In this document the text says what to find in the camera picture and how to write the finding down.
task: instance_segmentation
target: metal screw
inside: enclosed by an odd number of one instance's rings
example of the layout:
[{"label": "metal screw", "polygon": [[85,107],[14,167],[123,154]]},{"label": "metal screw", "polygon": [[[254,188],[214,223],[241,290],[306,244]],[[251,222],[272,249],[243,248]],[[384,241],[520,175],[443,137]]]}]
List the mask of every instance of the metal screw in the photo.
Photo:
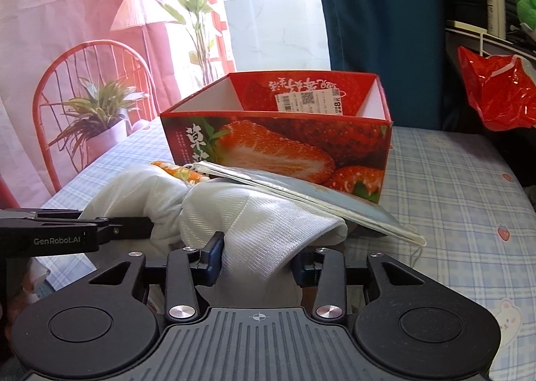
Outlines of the metal screw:
[{"label": "metal screw", "polygon": [[316,309],[316,314],[321,318],[335,319],[342,314],[342,310],[336,305],[323,305]]},{"label": "metal screw", "polygon": [[175,319],[188,319],[196,314],[196,309],[189,305],[175,305],[170,308],[170,316]]}]

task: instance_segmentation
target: red cardboard box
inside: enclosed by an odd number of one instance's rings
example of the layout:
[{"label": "red cardboard box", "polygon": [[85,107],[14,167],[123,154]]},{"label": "red cardboard box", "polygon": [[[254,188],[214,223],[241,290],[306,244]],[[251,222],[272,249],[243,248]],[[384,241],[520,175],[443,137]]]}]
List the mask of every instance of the red cardboard box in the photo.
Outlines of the red cardboard box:
[{"label": "red cardboard box", "polygon": [[178,165],[207,160],[380,198],[392,122],[377,75],[230,73],[161,119]]}]

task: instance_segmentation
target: barcode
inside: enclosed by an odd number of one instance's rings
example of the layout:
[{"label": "barcode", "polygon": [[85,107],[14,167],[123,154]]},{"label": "barcode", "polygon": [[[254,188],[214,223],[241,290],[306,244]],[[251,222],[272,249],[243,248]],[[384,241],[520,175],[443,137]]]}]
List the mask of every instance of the barcode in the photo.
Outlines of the barcode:
[{"label": "barcode", "polygon": [[312,91],[309,92],[302,92],[302,104],[314,104],[315,103],[315,96]]},{"label": "barcode", "polygon": [[292,112],[292,106],[290,104],[290,97],[288,95],[282,95],[281,102],[283,103],[283,110],[285,112]]}]

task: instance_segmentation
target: red plastic bag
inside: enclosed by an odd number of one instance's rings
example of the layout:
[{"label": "red plastic bag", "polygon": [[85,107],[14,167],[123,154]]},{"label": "red plastic bag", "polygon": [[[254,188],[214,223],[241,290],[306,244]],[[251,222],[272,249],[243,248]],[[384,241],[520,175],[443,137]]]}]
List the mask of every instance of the red plastic bag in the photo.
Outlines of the red plastic bag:
[{"label": "red plastic bag", "polygon": [[521,56],[484,58],[465,47],[458,58],[469,104],[493,131],[536,125],[536,70]]}]

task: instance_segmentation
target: blue plaid bedsheet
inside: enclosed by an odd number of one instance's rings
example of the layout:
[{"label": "blue plaid bedsheet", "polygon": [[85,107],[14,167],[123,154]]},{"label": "blue plaid bedsheet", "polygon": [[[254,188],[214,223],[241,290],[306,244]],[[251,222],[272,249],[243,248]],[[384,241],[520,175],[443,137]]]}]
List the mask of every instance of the blue plaid bedsheet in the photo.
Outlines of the blue plaid bedsheet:
[{"label": "blue plaid bedsheet", "polygon": [[[394,128],[380,204],[427,238],[416,251],[385,237],[346,242],[346,255],[383,251],[495,314],[502,342],[494,381],[536,379],[536,213],[522,187],[484,138]],[[124,168],[171,161],[157,119],[101,156],[44,207],[83,209]],[[93,270],[83,254],[42,258],[60,288]],[[360,304],[352,289],[350,301]]]}]

